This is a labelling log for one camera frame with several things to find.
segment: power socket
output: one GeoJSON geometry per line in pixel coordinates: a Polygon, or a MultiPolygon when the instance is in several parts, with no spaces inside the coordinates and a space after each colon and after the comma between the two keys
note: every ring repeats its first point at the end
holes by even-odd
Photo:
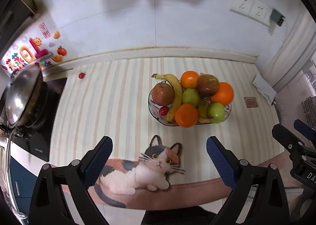
{"type": "Polygon", "coordinates": [[[254,0],[232,0],[230,10],[248,16],[254,0]]]}
{"type": "Polygon", "coordinates": [[[271,24],[271,19],[270,19],[271,13],[272,13],[272,8],[268,8],[267,13],[262,21],[262,23],[265,24],[266,26],[270,26],[271,24]]]}
{"type": "Polygon", "coordinates": [[[260,1],[255,0],[253,2],[252,8],[248,16],[254,20],[257,20],[263,23],[267,12],[268,12],[268,7],[264,5],[263,3],[261,3],[260,1]]]}

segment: blue gripper pad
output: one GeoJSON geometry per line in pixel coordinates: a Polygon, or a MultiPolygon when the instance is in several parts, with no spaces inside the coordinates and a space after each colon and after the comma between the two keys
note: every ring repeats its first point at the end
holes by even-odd
{"type": "Polygon", "coordinates": [[[234,190],[237,184],[234,177],[234,169],[230,165],[230,163],[227,161],[223,152],[219,149],[217,144],[214,142],[215,140],[218,141],[218,139],[215,136],[211,136],[207,139],[206,151],[209,154],[210,158],[212,159],[224,184],[230,187],[232,190],[234,190]]]}
{"type": "Polygon", "coordinates": [[[111,138],[104,136],[97,144],[97,146],[93,150],[90,150],[91,154],[93,154],[94,157],[84,170],[86,176],[85,180],[83,181],[83,185],[85,189],[88,189],[95,184],[105,163],[112,153],[112,149],[113,143],[111,138]]]}
{"type": "Polygon", "coordinates": [[[306,139],[310,141],[316,140],[316,132],[311,127],[303,123],[301,120],[295,120],[293,125],[294,129],[302,134],[306,139]]]}

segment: dish rack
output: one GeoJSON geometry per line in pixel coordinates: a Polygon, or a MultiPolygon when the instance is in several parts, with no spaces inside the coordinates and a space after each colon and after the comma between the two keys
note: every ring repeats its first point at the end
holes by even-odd
{"type": "Polygon", "coordinates": [[[308,97],[302,102],[304,109],[304,117],[309,125],[309,127],[316,130],[316,96],[308,97]]]}

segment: pot lid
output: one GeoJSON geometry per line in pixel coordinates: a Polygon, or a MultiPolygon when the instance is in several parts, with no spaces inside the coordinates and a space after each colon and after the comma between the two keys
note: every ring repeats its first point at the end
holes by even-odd
{"type": "Polygon", "coordinates": [[[5,111],[10,128],[13,128],[21,118],[40,73],[40,65],[33,63],[25,66],[11,79],[5,100],[5,111]]]}

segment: blue cabinet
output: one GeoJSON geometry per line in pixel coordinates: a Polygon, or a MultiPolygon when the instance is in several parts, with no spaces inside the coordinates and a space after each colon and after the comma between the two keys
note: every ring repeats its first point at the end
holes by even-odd
{"type": "Polygon", "coordinates": [[[37,177],[14,158],[10,160],[10,175],[16,204],[21,212],[28,215],[37,177]]]}

